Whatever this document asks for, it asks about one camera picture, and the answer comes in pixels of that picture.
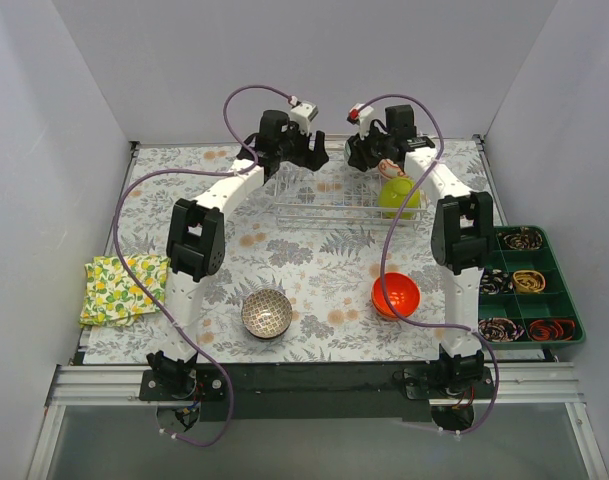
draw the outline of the orange bowl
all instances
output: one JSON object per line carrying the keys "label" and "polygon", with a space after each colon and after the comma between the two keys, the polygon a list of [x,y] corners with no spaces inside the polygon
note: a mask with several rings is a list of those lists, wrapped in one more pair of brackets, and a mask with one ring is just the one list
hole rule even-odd
{"label": "orange bowl", "polygon": [[[386,289],[391,303],[402,315],[408,317],[417,310],[420,304],[420,289],[409,277],[402,273],[388,272],[386,274]],[[389,320],[397,319],[397,316],[384,300],[381,278],[375,280],[373,284],[371,301],[380,315],[387,317]]]}

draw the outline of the table surface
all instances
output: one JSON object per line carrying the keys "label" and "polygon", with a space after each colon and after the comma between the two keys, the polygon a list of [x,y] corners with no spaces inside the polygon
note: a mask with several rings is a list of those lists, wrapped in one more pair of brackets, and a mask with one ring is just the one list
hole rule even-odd
{"label": "table surface", "polygon": [[[234,146],[143,148],[130,181],[163,168],[227,170]],[[339,160],[340,149],[329,148]],[[473,141],[448,140],[445,163],[474,190],[490,191]],[[153,178],[126,200],[120,242],[126,254],[165,254],[173,204],[193,198],[216,179],[188,175]],[[226,259],[207,292],[198,344],[218,361],[327,362],[432,360],[438,341],[431,329],[383,321],[373,310],[370,291],[379,276],[386,230],[369,226],[298,229],[277,225],[274,180],[249,196],[226,222]],[[422,302],[413,318],[444,320],[438,267],[430,252],[434,207],[417,229],[401,227],[393,237],[388,270],[413,278]],[[495,212],[495,221],[500,223]],[[258,288],[282,290],[293,305],[293,322],[272,341],[251,336],[241,323],[243,299]],[[93,327],[85,364],[143,364],[165,339],[162,314],[145,316],[131,327]],[[541,350],[501,351],[500,358],[541,358]]]}

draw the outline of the white wall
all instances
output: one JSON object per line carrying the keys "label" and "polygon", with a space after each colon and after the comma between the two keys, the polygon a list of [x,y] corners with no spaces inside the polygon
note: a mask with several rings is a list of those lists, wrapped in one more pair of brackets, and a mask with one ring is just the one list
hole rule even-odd
{"label": "white wall", "polygon": [[128,142],[55,7],[0,0],[0,479],[24,478],[75,350]]}
{"label": "white wall", "polygon": [[509,221],[547,230],[586,326],[570,353],[609,469],[609,0],[559,0],[487,146]]}
{"label": "white wall", "polygon": [[[387,92],[421,98],[448,136],[484,133],[555,1],[54,3],[127,137],[186,143],[229,139],[222,102],[258,82],[317,103],[329,133]],[[285,105],[247,94],[232,120],[251,133]]]}

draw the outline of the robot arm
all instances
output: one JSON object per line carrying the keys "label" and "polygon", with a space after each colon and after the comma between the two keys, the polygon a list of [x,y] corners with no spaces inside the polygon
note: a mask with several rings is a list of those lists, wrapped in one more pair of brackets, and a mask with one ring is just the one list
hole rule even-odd
{"label": "robot arm", "polygon": [[[406,153],[404,171],[418,179],[434,157],[435,149],[429,147]],[[435,166],[422,189],[437,209],[431,249],[444,286],[444,322],[476,332],[479,284],[490,251],[487,235],[489,228],[492,230],[492,200],[485,192],[473,192],[443,164]],[[473,220],[473,225],[462,228],[462,216]],[[441,345],[451,358],[472,356],[481,348],[473,335],[455,329],[444,331]]]}
{"label": "robot arm", "polygon": [[[190,338],[197,337],[205,292],[213,275],[224,261],[224,228],[227,218],[255,190],[262,187],[288,161],[297,166],[317,171],[326,162],[324,133],[315,134],[311,150],[311,121],[317,107],[294,99],[287,114],[267,110],[262,115],[259,132],[245,143],[254,143],[259,162],[249,172],[225,177],[193,200],[178,200],[173,207],[171,226],[166,246],[172,273],[166,285],[166,304],[174,318]],[[252,165],[251,154],[242,148],[231,172]],[[177,332],[167,327],[167,338],[161,350],[169,358],[187,360],[195,351],[183,342]]]}

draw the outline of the wire rack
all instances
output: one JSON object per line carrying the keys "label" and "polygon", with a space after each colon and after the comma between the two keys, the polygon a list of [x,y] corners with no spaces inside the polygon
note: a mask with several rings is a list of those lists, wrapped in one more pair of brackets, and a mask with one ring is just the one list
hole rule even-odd
{"label": "wire rack", "polygon": [[[378,205],[388,179],[377,169],[360,172],[350,167],[341,152],[330,151],[329,157],[317,172],[282,164],[275,176],[277,224],[309,228],[390,225],[397,209]],[[417,228],[426,206],[426,196],[421,192],[420,207],[407,208],[399,224]]]}

